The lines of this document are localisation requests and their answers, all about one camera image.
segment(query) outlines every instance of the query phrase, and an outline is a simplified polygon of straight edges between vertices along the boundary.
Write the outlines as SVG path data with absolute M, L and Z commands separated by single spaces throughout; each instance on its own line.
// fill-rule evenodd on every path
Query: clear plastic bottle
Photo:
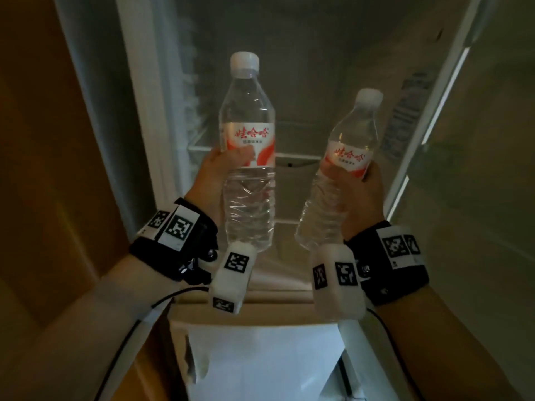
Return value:
M 252 145 L 255 157 L 228 176 L 223 189 L 229 242 L 271 246 L 275 225 L 275 110 L 258 83 L 259 59 L 251 52 L 231 56 L 232 82 L 221 110 L 223 150 Z
M 375 112 L 383 93 L 361 89 L 351 112 L 331 131 L 325 160 L 363 177 L 378 145 Z M 340 190 L 318 170 L 295 232 L 295 240 L 312 250 L 326 243 L 342 243 L 340 232 L 345 214 L 340 212 Z

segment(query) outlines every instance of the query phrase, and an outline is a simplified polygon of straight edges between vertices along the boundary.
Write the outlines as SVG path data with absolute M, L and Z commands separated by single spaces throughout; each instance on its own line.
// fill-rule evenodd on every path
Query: water bottle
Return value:
M 229 242 L 271 246 L 275 225 L 275 110 L 258 82 L 258 56 L 231 56 L 232 82 L 221 110 L 222 150 L 252 145 L 255 157 L 228 176 L 223 188 Z
M 343 167 L 355 177 L 365 175 L 378 145 L 374 115 L 382 100 L 379 90 L 358 92 L 351 112 L 331 131 L 325 161 Z M 340 190 L 318 170 L 295 232 L 296 241 L 308 250 L 327 243 L 342 243 L 340 227 L 345 214 L 339 203 Z

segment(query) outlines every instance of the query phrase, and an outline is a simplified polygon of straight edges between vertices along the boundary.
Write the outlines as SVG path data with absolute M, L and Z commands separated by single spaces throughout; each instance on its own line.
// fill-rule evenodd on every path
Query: wristband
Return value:
M 374 305 L 396 301 L 429 283 L 414 235 L 382 221 L 344 243 L 353 251 L 362 289 Z
M 137 233 L 130 254 L 171 280 L 208 284 L 210 273 L 197 267 L 197 259 L 216 260 L 217 231 L 208 215 L 179 198 Z

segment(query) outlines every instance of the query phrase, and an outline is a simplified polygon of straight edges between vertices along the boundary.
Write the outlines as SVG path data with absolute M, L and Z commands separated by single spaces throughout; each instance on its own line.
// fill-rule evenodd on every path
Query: hand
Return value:
M 377 163 L 372 161 L 364 179 L 357 179 L 344 168 L 322 161 L 322 173 L 336 182 L 342 191 L 341 209 L 347 212 L 342 236 L 349 241 L 364 229 L 384 221 L 383 181 Z
M 184 199 L 196 205 L 208 215 L 217 226 L 223 223 L 223 184 L 231 170 L 252 160 L 255 150 L 252 146 L 221 152 L 214 148 L 204 158 L 193 186 Z

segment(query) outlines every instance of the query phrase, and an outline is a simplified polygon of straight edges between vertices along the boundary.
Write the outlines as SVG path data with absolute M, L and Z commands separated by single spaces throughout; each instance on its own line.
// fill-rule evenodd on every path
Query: bottle label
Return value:
M 359 179 L 366 174 L 371 157 L 371 151 L 355 148 L 337 141 L 329 141 L 327 143 L 327 152 L 325 152 L 325 160 L 327 162 L 343 167 Z
M 275 124 L 268 122 L 226 122 L 223 136 L 228 150 L 251 145 L 255 157 L 243 167 L 275 167 Z

